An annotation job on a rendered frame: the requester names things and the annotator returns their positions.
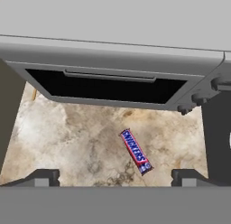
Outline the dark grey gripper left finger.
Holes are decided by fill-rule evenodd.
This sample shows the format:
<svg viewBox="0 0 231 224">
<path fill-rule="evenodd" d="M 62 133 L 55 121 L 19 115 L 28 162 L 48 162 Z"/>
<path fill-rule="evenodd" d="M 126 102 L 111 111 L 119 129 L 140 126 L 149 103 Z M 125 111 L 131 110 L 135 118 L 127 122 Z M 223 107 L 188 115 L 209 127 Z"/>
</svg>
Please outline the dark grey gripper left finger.
<svg viewBox="0 0 231 224">
<path fill-rule="evenodd" d="M 28 176 L 2 184 L 2 187 L 59 187 L 59 169 L 36 169 Z"/>
</svg>

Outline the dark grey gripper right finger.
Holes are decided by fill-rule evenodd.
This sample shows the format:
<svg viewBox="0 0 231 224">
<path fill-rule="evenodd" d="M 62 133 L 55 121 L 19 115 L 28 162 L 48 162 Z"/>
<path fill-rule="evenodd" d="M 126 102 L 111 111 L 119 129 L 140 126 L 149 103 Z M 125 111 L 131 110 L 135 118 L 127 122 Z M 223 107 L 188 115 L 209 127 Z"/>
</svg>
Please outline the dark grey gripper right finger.
<svg viewBox="0 0 231 224">
<path fill-rule="evenodd" d="M 208 179 L 194 169 L 173 169 L 171 178 L 172 187 L 223 186 L 222 182 Z"/>
</svg>

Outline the blue and red candy bar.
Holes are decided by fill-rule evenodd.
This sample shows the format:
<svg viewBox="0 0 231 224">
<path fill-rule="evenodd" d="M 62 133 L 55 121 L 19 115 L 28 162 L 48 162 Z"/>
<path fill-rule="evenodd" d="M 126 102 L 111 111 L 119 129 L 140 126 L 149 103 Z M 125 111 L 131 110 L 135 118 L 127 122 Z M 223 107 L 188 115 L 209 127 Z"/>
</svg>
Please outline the blue and red candy bar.
<svg viewBox="0 0 231 224">
<path fill-rule="evenodd" d="M 146 173 L 151 171 L 153 167 L 150 161 L 148 160 L 148 158 L 143 153 L 142 148 L 136 141 L 131 130 L 129 128 L 123 130 L 120 133 L 120 137 L 122 138 L 128 153 L 133 158 L 134 163 L 136 167 L 138 168 L 140 174 L 145 175 Z"/>
</svg>

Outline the dark grey appliance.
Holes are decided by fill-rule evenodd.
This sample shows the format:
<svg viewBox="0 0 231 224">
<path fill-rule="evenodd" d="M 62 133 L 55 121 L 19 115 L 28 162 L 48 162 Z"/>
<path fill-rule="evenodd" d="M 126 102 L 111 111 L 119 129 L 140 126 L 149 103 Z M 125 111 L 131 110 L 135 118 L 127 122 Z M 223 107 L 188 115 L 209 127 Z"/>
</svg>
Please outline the dark grey appliance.
<svg viewBox="0 0 231 224">
<path fill-rule="evenodd" d="M 231 186 L 231 91 L 201 107 L 208 178 Z"/>
</svg>

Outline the grey oven knob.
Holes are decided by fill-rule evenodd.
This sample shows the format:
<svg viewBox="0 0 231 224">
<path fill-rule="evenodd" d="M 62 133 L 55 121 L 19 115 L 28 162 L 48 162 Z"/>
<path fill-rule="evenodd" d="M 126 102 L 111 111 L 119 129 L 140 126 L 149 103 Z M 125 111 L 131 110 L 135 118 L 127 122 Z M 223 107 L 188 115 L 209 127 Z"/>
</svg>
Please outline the grey oven knob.
<svg viewBox="0 0 231 224">
<path fill-rule="evenodd" d="M 178 105 L 177 110 L 183 115 L 187 115 L 191 112 L 193 107 L 191 105 Z"/>
<path fill-rule="evenodd" d="M 215 78 L 211 81 L 211 87 L 215 91 L 231 91 L 231 78 Z"/>
<path fill-rule="evenodd" d="M 210 101 L 209 97 L 195 93 L 191 96 L 192 102 L 195 103 L 198 107 Z"/>
</svg>

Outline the dark olive cabinet side panel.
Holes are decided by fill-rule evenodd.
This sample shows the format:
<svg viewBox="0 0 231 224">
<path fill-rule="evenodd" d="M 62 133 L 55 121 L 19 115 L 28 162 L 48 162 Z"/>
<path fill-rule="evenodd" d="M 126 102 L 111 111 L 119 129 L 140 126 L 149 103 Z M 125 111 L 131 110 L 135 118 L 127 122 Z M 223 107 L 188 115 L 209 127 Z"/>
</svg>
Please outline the dark olive cabinet side panel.
<svg viewBox="0 0 231 224">
<path fill-rule="evenodd" d="M 5 161 L 25 80 L 0 59 L 0 172 Z"/>
</svg>

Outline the toaster oven door, black window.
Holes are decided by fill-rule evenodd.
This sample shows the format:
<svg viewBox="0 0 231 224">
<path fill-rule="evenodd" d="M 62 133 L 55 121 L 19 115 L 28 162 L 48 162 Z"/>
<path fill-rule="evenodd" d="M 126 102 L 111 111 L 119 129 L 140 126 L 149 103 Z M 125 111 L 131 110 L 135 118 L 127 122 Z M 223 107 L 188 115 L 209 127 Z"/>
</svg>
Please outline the toaster oven door, black window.
<svg viewBox="0 0 231 224">
<path fill-rule="evenodd" d="M 175 110 L 181 99 L 204 77 L 199 61 L 157 63 L 149 70 L 111 69 L 8 61 L 9 67 L 44 97 L 72 104 Z M 118 76 L 156 77 L 153 83 L 67 77 L 63 71 Z"/>
</svg>

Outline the grey toaster oven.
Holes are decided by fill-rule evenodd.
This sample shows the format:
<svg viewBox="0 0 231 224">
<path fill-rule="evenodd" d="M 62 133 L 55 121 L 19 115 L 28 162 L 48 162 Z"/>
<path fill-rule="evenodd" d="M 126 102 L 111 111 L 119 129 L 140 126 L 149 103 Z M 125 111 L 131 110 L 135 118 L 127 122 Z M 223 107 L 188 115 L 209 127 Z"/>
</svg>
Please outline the grey toaster oven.
<svg viewBox="0 0 231 224">
<path fill-rule="evenodd" d="M 0 0 L 0 59 L 149 70 L 203 62 L 205 77 L 181 99 L 212 99 L 231 78 L 231 0 Z"/>
</svg>

